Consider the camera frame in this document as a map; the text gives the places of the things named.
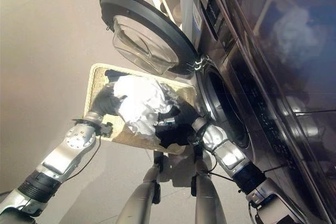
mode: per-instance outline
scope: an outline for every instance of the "dark glossy panel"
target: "dark glossy panel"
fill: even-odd
[[[297,118],[308,140],[308,148],[301,146],[304,158],[316,175],[320,176],[321,180],[317,182],[323,182],[319,183],[319,188],[327,204],[336,209],[336,112],[305,113],[297,115]],[[320,165],[322,174],[314,170],[315,162]]]
[[[336,109],[336,0],[237,1],[278,85],[300,100],[292,106]]]

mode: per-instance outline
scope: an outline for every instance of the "beige floor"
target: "beige floor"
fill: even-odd
[[[111,38],[99,0],[1,0],[0,190],[18,186],[82,114],[94,63],[135,69]],[[150,152],[104,142],[84,172],[62,185],[38,222],[115,223],[151,163]],[[184,169],[177,173],[188,174]],[[250,223],[237,187],[213,181],[227,222]],[[193,223],[195,198],[186,183],[161,186],[162,202],[153,206],[151,223]]]

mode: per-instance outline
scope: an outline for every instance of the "washing machine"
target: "washing machine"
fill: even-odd
[[[144,0],[100,5],[122,55],[149,73],[193,82],[199,112],[310,223],[335,223],[334,0],[191,1],[191,41]]]

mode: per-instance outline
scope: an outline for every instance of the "laundry basket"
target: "laundry basket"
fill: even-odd
[[[152,78],[159,83],[165,83],[171,88],[173,88],[176,93],[186,100],[191,105],[194,104],[196,97],[196,90],[193,86],[172,81],[166,78],[153,76],[151,74],[134,71],[126,68],[120,68],[107,64],[94,64],[90,70],[88,90],[86,95],[85,110],[86,114],[91,107],[91,104],[98,92],[103,88],[103,86],[109,82],[108,77],[105,76],[106,70],[115,70],[118,72],[132,74],[135,76],[142,76],[147,78]],[[181,154],[184,151],[185,146],[179,146],[178,144],[171,144],[167,149],[159,145],[160,140],[155,137],[154,140],[148,140],[141,137],[140,135],[134,134],[124,123],[123,119],[120,116],[105,115],[103,118],[103,123],[111,122],[113,124],[113,133],[110,138],[102,137],[102,140],[113,141],[121,144],[126,144],[130,146],[135,146],[139,148],[156,150],[160,152],[166,152],[170,154]]]

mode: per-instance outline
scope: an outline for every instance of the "washer drum opening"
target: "washer drum opening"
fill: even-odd
[[[221,126],[229,138],[239,147],[246,148],[249,144],[247,130],[224,80],[218,71],[211,66],[204,70],[201,79],[205,91],[203,96],[205,96],[218,126]]]

